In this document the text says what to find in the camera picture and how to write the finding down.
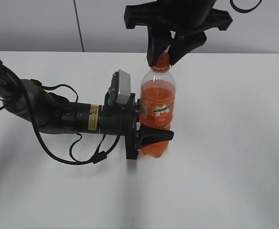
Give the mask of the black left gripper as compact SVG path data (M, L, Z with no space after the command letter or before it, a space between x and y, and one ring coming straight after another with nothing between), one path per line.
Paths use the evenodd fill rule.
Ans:
M101 111L100 134L115 135L113 145L105 151L106 155L114 150L120 137L125 138L125 150L127 159L138 158L139 149L155 143L171 141L174 132L171 130L157 129L146 125L140 125L138 134L138 147L136 143L136 124L139 121L138 104L135 94L131 93L128 102L120 106L110 103L110 95L106 93L104 106Z

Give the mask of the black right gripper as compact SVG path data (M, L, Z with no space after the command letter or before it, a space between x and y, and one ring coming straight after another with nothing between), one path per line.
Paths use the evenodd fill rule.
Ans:
M215 0L157 0L127 5L124 22L127 29L147 26L149 67L156 64L168 46L170 65L175 65L186 54L204 45L204 31L211 28L225 31L233 22L227 11L214 8L215 3ZM171 43L170 31L186 35L175 35Z

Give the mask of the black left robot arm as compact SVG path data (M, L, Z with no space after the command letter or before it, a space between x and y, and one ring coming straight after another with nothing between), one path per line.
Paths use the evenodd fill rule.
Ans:
M2 109L29 121L42 147L41 134L83 133L125 138L126 158L135 160L139 150L172 140L174 133L140 124L140 102L130 92L130 75L113 73L103 105L70 102L34 79L20 79L0 60Z

